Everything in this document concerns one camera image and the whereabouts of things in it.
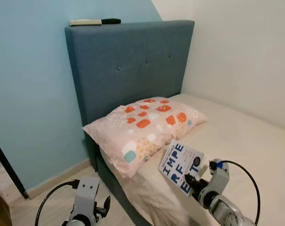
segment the cable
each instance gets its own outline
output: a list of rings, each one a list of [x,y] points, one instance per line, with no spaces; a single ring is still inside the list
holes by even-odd
[[[223,160],[219,163],[217,163],[217,165],[221,164],[221,163],[232,163],[236,166],[239,166],[248,176],[249,178],[252,180],[252,183],[255,187],[255,190],[256,190],[256,195],[257,195],[257,212],[256,212],[256,218],[255,218],[255,225],[257,225],[257,223],[259,222],[259,218],[260,218],[260,211],[261,211],[261,198],[260,198],[260,191],[259,191],[259,188],[254,180],[254,178],[251,176],[251,174],[243,167],[241,166],[240,164],[234,162],[234,161],[229,161],[229,160]]]
[[[42,201],[41,205],[39,206],[37,215],[36,215],[36,220],[35,220],[35,226],[38,226],[38,222],[39,222],[39,217],[40,217],[40,213],[42,211],[42,207],[45,204],[45,202],[47,201],[47,199],[51,196],[52,193],[54,193],[57,189],[59,189],[60,187],[63,187],[65,185],[71,185],[72,188],[76,189],[79,185],[79,180],[73,180],[73,181],[68,181],[68,182],[64,182],[60,185],[58,185],[57,187],[55,187],[53,190],[51,190],[46,197],[44,198],[44,200]]]

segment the pillow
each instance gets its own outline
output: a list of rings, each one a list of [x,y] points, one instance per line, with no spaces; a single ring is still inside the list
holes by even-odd
[[[119,106],[83,129],[122,177],[131,178],[165,144],[204,121],[206,117],[190,106],[155,97]]]

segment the bed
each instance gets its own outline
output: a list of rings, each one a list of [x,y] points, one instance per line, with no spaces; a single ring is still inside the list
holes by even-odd
[[[246,166],[261,192],[260,225],[285,225],[285,130],[180,94],[193,27],[193,21],[171,21],[65,28],[82,124],[143,98],[170,97],[191,105],[209,122],[195,127],[180,142]],[[166,146],[127,179],[85,136],[92,166],[136,225],[217,225],[157,170]],[[210,178],[208,172],[204,178]],[[224,194],[255,218],[253,185],[233,166]]]

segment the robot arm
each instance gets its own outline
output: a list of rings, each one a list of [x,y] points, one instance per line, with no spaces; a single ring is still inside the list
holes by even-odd
[[[95,226],[99,220],[97,214],[100,214],[102,218],[107,216],[110,208],[110,196],[107,197],[104,208],[97,207],[95,197],[98,188],[98,178],[89,176],[81,178],[69,221],[65,221],[62,226]]]
[[[190,174],[185,175],[186,182],[193,188],[192,196],[222,226],[255,226],[252,220],[246,218],[237,206],[222,195],[229,182],[229,168],[227,163],[219,165],[220,162],[219,159],[210,162],[212,178],[209,182],[203,179],[197,181]]]

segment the bed frame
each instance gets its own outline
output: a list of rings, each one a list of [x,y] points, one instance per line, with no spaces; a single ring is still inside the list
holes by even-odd
[[[149,97],[179,94],[193,21],[66,27],[65,35],[82,124]],[[85,134],[91,165],[136,225],[150,225],[130,204]]]

